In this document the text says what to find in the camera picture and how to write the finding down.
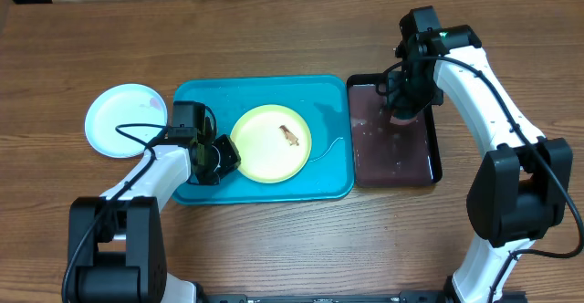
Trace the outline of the yellow plate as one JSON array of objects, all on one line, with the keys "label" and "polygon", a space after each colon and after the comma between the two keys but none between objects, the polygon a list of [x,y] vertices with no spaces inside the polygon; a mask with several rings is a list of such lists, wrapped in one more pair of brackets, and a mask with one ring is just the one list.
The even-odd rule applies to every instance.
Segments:
[{"label": "yellow plate", "polygon": [[239,172],[258,183],[281,183],[302,170],[312,149],[307,122],[291,108],[267,104],[235,123],[231,141],[239,152]]}]

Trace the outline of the light blue plate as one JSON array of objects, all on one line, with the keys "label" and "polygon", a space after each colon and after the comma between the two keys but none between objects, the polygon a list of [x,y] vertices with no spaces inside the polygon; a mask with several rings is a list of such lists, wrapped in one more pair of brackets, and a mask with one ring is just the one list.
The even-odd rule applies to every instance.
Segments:
[{"label": "light blue plate", "polygon": [[144,146],[119,134],[116,127],[153,124],[153,127],[120,128],[147,143],[167,120],[168,110],[158,92],[142,84],[122,84],[106,90],[91,104],[85,119],[85,134],[97,152],[112,158],[130,158],[141,154]]}]

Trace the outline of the green sponge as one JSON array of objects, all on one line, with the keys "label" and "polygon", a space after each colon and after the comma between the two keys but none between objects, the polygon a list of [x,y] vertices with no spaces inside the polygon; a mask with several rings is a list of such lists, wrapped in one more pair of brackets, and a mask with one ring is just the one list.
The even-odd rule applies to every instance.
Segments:
[{"label": "green sponge", "polygon": [[400,118],[396,117],[395,115],[392,115],[390,118],[390,123],[394,124],[394,125],[398,125],[398,126],[406,126],[406,125],[409,125],[415,121],[417,121],[416,116],[413,116],[412,118],[409,118],[409,119],[400,119]]}]

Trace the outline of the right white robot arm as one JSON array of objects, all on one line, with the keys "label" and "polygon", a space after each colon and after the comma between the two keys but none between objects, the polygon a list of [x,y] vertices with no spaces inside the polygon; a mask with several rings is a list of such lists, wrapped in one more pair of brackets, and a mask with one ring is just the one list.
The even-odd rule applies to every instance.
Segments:
[{"label": "right white robot arm", "polygon": [[570,211],[573,153],[562,139],[548,139],[515,105],[498,81],[482,42],[468,25],[443,27],[430,6],[399,23],[398,63],[382,74],[376,91],[397,121],[449,98],[471,132],[483,160],[466,198],[474,239],[464,262],[443,289],[444,302],[500,302],[503,286],[521,256],[569,259],[533,244]]}]

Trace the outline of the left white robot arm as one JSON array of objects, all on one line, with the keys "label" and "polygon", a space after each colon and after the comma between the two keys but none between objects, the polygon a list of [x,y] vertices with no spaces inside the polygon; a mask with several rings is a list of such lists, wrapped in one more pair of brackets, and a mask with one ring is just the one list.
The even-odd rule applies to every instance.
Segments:
[{"label": "left white robot arm", "polygon": [[193,282],[167,270],[161,210],[178,187],[215,186],[240,163],[212,110],[178,101],[172,123],[139,143],[142,160],[100,197],[69,209],[65,302],[202,302]]}]

